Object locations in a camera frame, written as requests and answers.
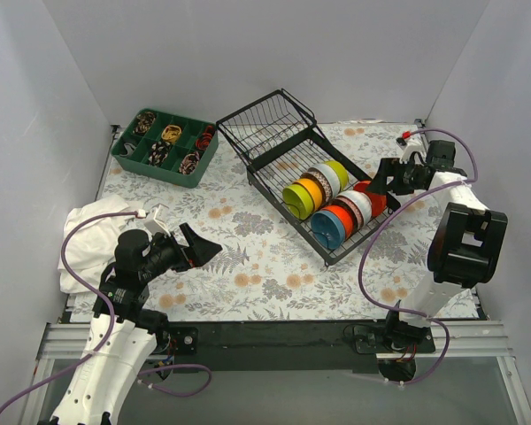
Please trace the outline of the white bowl right row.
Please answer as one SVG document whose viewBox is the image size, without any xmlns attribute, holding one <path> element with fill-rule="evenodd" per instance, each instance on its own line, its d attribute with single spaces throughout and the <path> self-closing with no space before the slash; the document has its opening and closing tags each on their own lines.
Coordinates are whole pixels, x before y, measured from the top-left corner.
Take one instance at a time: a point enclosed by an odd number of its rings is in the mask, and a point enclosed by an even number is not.
<svg viewBox="0 0 531 425">
<path fill-rule="evenodd" d="M 350 200 L 360 211 L 363 224 L 366 225 L 372 218 L 372 203 L 370 198 L 361 192 L 355 190 L 345 190 L 339 194 L 340 198 Z"/>
</svg>

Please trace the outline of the blue bowl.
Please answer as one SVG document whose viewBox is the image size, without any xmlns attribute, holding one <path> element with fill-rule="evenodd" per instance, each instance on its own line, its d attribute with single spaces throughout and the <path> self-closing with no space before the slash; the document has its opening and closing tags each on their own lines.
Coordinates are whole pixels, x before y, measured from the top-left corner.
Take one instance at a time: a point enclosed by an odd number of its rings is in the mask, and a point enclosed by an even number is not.
<svg viewBox="0 0 531 425">
<path fill-rule="evenodd" d="M 345 240 L 345 228 L 340 219 L 327 210 L 315 212 L 311 217 L 312 233 L 328 250 L 339 248 Z"/>
</svg>

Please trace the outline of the lime green bowl back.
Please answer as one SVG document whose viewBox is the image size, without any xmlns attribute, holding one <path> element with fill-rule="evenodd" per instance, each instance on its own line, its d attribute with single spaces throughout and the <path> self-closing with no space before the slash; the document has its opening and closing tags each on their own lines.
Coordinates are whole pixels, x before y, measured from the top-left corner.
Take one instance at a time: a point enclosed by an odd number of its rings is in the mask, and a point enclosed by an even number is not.
<svg viewBox="0 0 531 425">
<path fill-rule="evenodd" d="M 336 172 L 341 190 L 344 190 L 349 183 L 349 176 L 346 168 L 340 162 L 335 160 L 326 161 L 325 164 L 330 166 Z"/>
</svg>

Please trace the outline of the lime green bowl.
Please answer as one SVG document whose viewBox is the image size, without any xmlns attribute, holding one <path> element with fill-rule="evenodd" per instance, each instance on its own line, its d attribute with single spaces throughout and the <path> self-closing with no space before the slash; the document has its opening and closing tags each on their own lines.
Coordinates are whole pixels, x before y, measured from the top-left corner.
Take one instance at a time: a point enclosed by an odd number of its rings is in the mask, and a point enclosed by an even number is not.
<svg viewBox="0 0 531 425">
<path fill-rule="evenodd" d="M 314 211 L 312 196 L 299 183 L 292 183 L 282 191 L 282 199 L 289 211 L 299 220 L 307 219 Z"/>
<path fill-rule="evenodd" d="M 344 190 L 349 183 L 349 176 L 346 168 L 340 162 L 335 160 L 326 161 L 325 164 L 330 166 L 336 172 L 341 190 Z"/>
</svg>

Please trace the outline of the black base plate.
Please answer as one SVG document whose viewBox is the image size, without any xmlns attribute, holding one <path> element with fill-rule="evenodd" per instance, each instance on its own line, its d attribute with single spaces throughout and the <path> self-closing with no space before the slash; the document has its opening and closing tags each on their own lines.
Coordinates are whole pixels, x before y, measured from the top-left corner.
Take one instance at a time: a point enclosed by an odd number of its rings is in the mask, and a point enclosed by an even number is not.
<svg viewBox="0 0 531 425">
<path fill-rule="evenodd" d="M 429 328 L 410 331 L 387 320 L 170 322 L 179 364 L 219 371 L 351 370 L 375 374 L 378 355 L 408 362 L 435 352 Z"/>
</svg>

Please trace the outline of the brown patterned rolled belt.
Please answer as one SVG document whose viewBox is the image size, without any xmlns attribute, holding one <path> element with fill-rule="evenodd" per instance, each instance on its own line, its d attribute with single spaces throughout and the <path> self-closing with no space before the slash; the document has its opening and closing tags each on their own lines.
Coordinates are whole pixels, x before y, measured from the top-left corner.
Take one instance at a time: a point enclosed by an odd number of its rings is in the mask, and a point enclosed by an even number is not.
<svg viewBox="0 0 531 425">
<path fill-rule="evenodd" d="M 139 113 L 135 118 L 135 127 L 133 133 L 135 135 L 145 135 L 157 118 L 157 114 L 153 111 L 146 111 Z"/>
</svg>

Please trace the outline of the brown patterned bowl left row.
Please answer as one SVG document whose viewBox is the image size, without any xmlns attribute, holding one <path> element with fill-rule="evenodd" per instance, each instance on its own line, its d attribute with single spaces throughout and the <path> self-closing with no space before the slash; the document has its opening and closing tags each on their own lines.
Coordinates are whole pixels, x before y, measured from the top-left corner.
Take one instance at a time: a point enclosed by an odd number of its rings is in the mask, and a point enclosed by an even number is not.
<svg viewBox="0 0 531 425">
<path fill-rule="evenodd" d="M 310 178 L 311 180 L 314 180 L 320 184 L 323 190 L 323 193 L 324 193 L 325 203 L 328 202 L 332 198 L 333 196 L 332 186 L 330 185 L 330 182 L 327 179 L 327 177 L 323 173 L 321 173 L 319 170 L 315 168 L 310 168 L 309 170 L 304 172 L 302 176 L 304 178 Z"/>
</svg>

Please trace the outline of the floral patterned table mat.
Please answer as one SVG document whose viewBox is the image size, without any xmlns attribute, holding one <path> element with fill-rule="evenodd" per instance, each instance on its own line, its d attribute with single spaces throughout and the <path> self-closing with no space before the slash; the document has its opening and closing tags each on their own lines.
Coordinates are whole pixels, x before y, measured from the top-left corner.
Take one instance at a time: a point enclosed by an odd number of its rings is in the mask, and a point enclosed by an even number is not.
<svg viewBox="0 0 531 425">
<path fill-rule="evenodd" d="M 129 173 L 112 161 L 105 196 L 168 208 L 167 225 L 188 223 L 222 247 L 205 267 L 150 284 L 146 306 L 174 321 L 380 319 L 424 277 L 427 250 L 443 215 L 432 197 L 406 209 L 374 245 L 337 264 L 322 257 L 252 188 L 225 140 L 194 189 Z"/>
</svg>

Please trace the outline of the white bowl left row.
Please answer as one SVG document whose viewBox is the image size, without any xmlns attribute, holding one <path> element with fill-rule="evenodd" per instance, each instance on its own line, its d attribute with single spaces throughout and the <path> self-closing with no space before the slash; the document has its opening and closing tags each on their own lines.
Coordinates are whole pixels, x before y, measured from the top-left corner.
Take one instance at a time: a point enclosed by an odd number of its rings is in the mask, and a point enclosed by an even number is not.
<svg viewBox="0 0 531 425">
<path fill-rule="evenodd" d="M 341 183 L 338 174 L 331 166 L 320 163 L 312 166 L 311 170 L 318 171 L 327 179 L 332 190 L 332 197 L 335 197 L 339 194 L 341 191 Z"/>
</svg>

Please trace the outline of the dark floral rolled belt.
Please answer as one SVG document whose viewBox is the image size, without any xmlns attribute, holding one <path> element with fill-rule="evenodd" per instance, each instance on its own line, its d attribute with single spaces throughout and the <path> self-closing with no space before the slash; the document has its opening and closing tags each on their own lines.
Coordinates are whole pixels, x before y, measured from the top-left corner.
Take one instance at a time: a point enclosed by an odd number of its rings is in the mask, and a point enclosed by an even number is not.
<svg viewBox="0 0 531 425">
<path fill-rule="evenodd" d="M 160 167 L 166 160 L 172 148 L 173 144 L 165 143 L 162 140 L 155 142 L 150 147 L 147 164 L 154 167 Z"/>
</svg>

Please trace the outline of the brown patterned bowl right row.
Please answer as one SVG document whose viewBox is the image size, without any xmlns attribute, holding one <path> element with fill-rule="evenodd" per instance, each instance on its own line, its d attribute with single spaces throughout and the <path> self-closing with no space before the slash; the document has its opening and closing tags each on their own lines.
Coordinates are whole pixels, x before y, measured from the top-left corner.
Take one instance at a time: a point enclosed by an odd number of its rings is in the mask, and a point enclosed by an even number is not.
<svg viewBox="0 0 531 425">
<path fill-rule="evenodd" d="M 339 205 L 350 212 L 352 221 L 354 223 L 354 231 L 360 230 L 364 226 L 364 217 L 358 206 L 347 197 L 336 197 L 333 201 L 335 205 Z"/>
</svg>

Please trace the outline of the red orange bowl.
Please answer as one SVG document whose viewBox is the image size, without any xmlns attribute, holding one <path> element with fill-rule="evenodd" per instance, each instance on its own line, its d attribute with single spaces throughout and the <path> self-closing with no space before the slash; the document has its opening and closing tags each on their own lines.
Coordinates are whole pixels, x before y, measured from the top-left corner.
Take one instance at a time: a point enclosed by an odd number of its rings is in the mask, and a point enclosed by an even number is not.
<svg viewBox="0 0 531 425">
<path fill-rule="evenodd" d="M 368 196 L 372 206 L 372 217 L 375 218 L 384 212 L 387 206 L 387 197 L 369 191 L 368 186 L 370 183 L 370 181 L 357 182 L 353 189 Z"/>
</svg>

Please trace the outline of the grey rolled belt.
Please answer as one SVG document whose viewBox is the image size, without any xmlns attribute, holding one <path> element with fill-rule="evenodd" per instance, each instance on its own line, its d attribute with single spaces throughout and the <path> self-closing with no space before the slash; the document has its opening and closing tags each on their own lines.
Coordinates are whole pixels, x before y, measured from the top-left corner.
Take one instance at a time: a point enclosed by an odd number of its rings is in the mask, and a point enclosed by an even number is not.
<svg viewBox="0 0 531 425">
<path fill-rule="evenodd" d="M 118 155 L 123 158 L 129 158 L 135 151 L 136 144 L 131 142 L 124 142 L 118 152 Z"/>
</svg>

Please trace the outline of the white crumpled cloth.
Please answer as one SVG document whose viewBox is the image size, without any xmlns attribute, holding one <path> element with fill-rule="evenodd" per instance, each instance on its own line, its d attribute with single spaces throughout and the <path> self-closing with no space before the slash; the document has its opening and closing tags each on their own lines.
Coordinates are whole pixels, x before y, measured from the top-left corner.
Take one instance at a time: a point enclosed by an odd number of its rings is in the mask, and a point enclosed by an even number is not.
<svg viewBox="0 0 531 425">
<path fill-rule="evenodd" d="M 138 209 L 143 209 L 142 202 L 126 201 L 119 195 L 111 195 L 82 208 L 74 208 L 65 220 L 64 237 L 75 226 L 97 215 L 133 212 Z M 94 288 L 98 287 L 106 266 L 113 261 L 118 237 L 131 219 L 131 216 L 119 216 L 95 220 L 79 230 L 67 245 L 65 255 L 69 266 Z"/>
</svg>

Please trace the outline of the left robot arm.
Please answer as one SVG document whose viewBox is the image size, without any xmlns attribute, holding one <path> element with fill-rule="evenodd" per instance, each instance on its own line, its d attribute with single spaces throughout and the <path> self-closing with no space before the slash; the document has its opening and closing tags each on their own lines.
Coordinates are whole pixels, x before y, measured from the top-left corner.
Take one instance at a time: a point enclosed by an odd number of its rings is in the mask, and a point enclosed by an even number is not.
<svg viewBox="0 0 531 425">
<path fill-rule="evenodd" d="M 144 304 L 148 285 L 167 271 L 186 272 L 206 265 L 219 244 L 180 226 L 186 243 L 171 234 L 141 229 L 122 233 L 114 260 L 103 271 L 82 363 L 74 370 L 50 424 L 115 424 L 145 360 L 173 342 L 164 313 Z"/>
</svg>

